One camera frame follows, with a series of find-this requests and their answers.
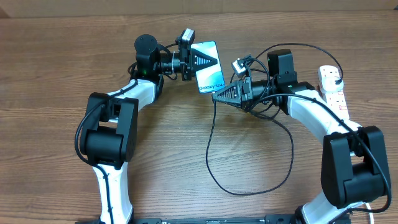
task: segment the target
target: white power strip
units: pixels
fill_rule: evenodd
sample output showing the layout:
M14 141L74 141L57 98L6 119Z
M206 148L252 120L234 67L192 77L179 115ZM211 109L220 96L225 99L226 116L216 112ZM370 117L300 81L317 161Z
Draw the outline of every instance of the white power strip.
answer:
M341 119L349 119L343 92L344 82L336 84L336 81L340 79L338 69L331 65L321 66L318 69L318 77L323 100Z

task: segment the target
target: power strip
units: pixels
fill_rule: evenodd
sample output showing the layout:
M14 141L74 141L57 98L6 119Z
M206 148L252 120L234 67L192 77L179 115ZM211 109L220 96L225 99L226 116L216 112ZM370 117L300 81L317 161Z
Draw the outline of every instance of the power strip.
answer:
M336 84L340 79L338 69L324 65L318 69L319 87L323 100L341 119L349 119L346 99L344 97L344 82Z

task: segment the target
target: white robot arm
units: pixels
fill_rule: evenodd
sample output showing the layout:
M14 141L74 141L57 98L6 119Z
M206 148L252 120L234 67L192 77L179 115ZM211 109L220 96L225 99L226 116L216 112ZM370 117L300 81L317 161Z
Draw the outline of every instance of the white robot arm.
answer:
M289 220L279 215L267 215L267 224L326 224L350 211L383 212L388 208L391 204L391 181L384 137L377 127L363 128L350 121L335 108L330 108L309 83L299 83L289 49L268 53L269 71L259 62L263 72L268 74L266 81L254 82L251 79L249 66L252 61L257 61L256 58L248 55L237 61L239 63L232 63L232 67L241 79L213 93L214 102L251 112L258 103L272 101L286 115L304 124L323 145L323 191L312 202L299 207L295 215L288 216ZM324 81L328 90L333 85L343 86L340 78ZM364 162L352 165L350 155L364 156ZM387 203L383 208L372 211L357 208L384 195L387 195Z
M124 94L117 96L119 99L132 98L138 99L138 110L144 106L151 104L155 100L155 83L148 80L138 79L138 85L133 89L124 92ZM123 89L135 84L136 80L131 80L130 83ZM109 122L117 123L118 119L110 119ZM98 164L108 174L109 181L109 199L112 206L112 215L114 223L129 223L132 220L133 208L129 199L129 189L127 187L127 166L128 162L123 162L120 169L115 169L114 166ZM101 194L102 214L101 222L106 224L111 223L110 213L108 212L108 202L106 195L106 184L103 178L103 173L93 167L97 175L99 192Z

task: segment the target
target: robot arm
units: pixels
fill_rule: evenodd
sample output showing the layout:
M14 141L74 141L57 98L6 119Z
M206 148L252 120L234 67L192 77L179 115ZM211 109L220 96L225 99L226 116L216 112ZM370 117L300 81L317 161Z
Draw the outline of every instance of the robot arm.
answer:
M252 82L250 73L213 94L213 101L238 108L252 108L256 103L272 103L286 115L299 120L323 145L321 184L323 191L312 202L299 207L289 223L325 224L339 218L345 211L372 202L387 194L391 185L384 138L375 126L362 128L359 124L336 115L333 108L320 98L309 83L297 81L290 50L268 53L269 81ZM341 125L341 120L353 132ZM364 154L363 141L372 160ZM364 161L352 165L350 154L364 156ZM270 224L279 223L279 215L268 215Z
M148 80L131 80L130 83L123 89L138 82L132 90L125 92L122 95L117 96L117 99L123 100L125 98L138 99L138 111L144 106L151 104L155 100L155 83ZM118 116L116 118L110 119L109 122L117 123L119 121ZM113 222L114 223L129 223L133 220L133 207L129 199L129 190L127 187L127 166L128 162L123 162L120 169L115 169L114 166L99 164L105 172L108 174L109 181L109 197L113 212ZM108 212L108 202L106 193L106 183L103 178L103 173L93 167L95 174L98 179L99 192L101 195L102 213L101 222L111 223L111 218Z
M139 36L134 44L137 62L128 70L131 75L129 84L108 94L90 95L86 116L76 132L75 148L80 159L93 166L98 178L102 214L96 222L123 224L134 219L128 195L127 165L136 145L137 114L160 96L163 75L171 78L171 74L181 73L182 80L196 76L200 93L224 86L215 42L192 44L194 38L194 30L184 30L175 44L170 45L177 45L178 52L171 53L167 48L170 46L158 44L155 37L148 34ZM118 126L101 126L100 121L117 123ZM87 159L79 155L79 150L87 155Z

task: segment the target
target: phone screen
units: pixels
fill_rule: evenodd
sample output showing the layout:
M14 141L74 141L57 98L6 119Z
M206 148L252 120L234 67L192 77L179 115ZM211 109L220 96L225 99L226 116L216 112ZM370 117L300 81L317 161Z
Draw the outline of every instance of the phone screen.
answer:
M195 55L193 60L196 62L196 65L206 65L206 63L211 65L213 63L210 63L210 61L215 61L216 59L216 64L196 71L199 93L212 93L224 88L224 75L221 69L220 58L218 57L216 42L209 41L192 44L191 48L203 55Z

